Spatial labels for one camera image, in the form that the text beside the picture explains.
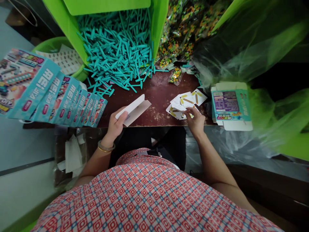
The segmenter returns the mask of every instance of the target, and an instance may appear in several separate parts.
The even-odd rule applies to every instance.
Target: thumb
[[[124,112],[120,115],[118,121],[117,121],[115,124],[117,124],[117,125],[119,125],[119,126],[122,125],[122,124],[124,123],[124,121],[126,120],[127,116],[128,116],[128,111],[124,111]]]

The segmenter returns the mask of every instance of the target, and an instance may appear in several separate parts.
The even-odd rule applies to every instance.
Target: printed toy packaging
[[[87,119],[85,120],[84,126],[94,127],[95,125],[95,115],[97,112],[100,96],[96,95],[96,99],[93,103],[91,110],[88,113]]]
[[[31,117],[31,120],[41,122],[49,121],[49,117],[52,113],[52,109],[54,107],[63,79],[64,74],[59,72],[49,87],[49,90],[46,92],[43,99],[36,108],[34,115]]]
[[[94,109],[97,109],[97,106],[99,104],[99,96],[96,95],[96,94],[92,94],[92,95],[94,95],[93,104],[92,104],[91,108],[89,109],[88,113],[85,114],[85,120],[84,120],[84,123],[83,123],[84,126],[87,126],[89,124],[89,121],[92,120],[92,113],[93,113]]]
[[[99,121],[102,117],[102,114],[105,110],[106,105],[107,105],[107,100],[104,99],[104,98],[100,98],[99,104],[98,104],[98,107],[97,107],[97,111],[96,111],[96,114],[95,114],[95,118],[94,118],[96,124],[93,127],[98,126],[98,123],[99,123]]]
[[[59,108],[57,110],[57,113],[55,114],[55,118],[53,121],[53,123],[55,124],[64,124],[65,117],[72,104],[75,92],[80,86],[79,80],[75,79],[74,77],[65,76],[63,82],[64,81],[66,82],[67,87],[63,94],[63,97],[57,99],[59,101]]]
[[[56,120],[56,118],[59,117],[60,113],[61,113],[61,103],[63,99],[66,99],[68,93],[66,94],[66,91],[69,90],[71,88],[71,85],[74,83],[74,86],[77,86],[78,84],[78,80],[76,80],[74,77],[68,77],[68,76],[64,76],[63,81],[61,83],[61,87],[60,90],[58,92],[57,95],[57,99],[55,101],[55,104],[53,106],[51,115],[49,117],[49,123],[58,123],[58,120]]]
[[[84,104],[83,112],[81,113],[80,122],[77,125],[78,127],[83,127],[85,119],[87,118],[87,115],[91,110],[95,99],[96,95],[94,93],[88,93],[87,100]]]
[[[79,85],[79,87],[75,91],[75,94],[74,94],[74,97],[73,97],[73,100],[72,100],[72,104],[71,104],[69,111],[66,114],[66,117],[65,117],[65,120],[64,120],[64,124],[66,124],[66,125],[70,125],[72,123],[72,118],[74,118],[73,113],[76,110],[76,105],[77,105],[77,101],[78,101],[78,96],[80,94],[80,90],[81,90],[81,86]]]
[[[0,62],[0,115],[29,120],[60,69],[45,57],[13,48]]]
[[[222,82],[211,88],[212,107],[218,125],[227,131],[252,131],[247,85]]]
[[[82,89],[80,91],[80,94],[79,94],[78,100],[77,100],[77,104],[76,104],[76,110],[73,114],[74,117],[72,118],[72,122],[70,124],[70,127],[76,127],[77,124],[79,123],[81,111],[83,110],[83,107],[84,107],[84,104],[85,104],[85,101],[87,99],[88,94],[89,93],[84,89]]]

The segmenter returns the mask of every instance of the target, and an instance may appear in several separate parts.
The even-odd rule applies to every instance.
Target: red patterned shirt
[[[281,231],[147,150],[57,197],[33,231]]]

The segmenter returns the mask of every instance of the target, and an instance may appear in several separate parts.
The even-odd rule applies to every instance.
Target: gold bracelet
[[[104,152],[112,152],[112,151],[105,151],[102,148],[100,148],[99,146],[98,146],[98,148],[99,148],[99,150],[104,151]]]

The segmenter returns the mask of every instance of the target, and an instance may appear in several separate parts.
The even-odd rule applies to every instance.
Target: worn tabletop
[[[185,126],[187,120],[178,120],[167,113],[165,110],[169,106],[170,101],[178,94],[192,92],[198,86],[199,82],[194,75],[185,73],[178,86],[169,83],[171,72],[156,72],[152,75],[152,79],[147,78],[143,83],[143,89],[134,87],[137,93],[133,90],[127,91],[116,85],[115,92],[111,97],[104,95],[108,101],[98,127],[108,127],[110,115],[123,106],[129,105],[140,95],[145,94],[145,100],[151,102],[151,106],[137,118],[130,127],[155,127],[155,126]],[[198,110],[206,116],[205,125],[213,125],[213,121],[207,116],[204,104],[197,106]],[[49,123],[34,122],[24,124],[25,129],[32,128],[52,128],[54,125]]]

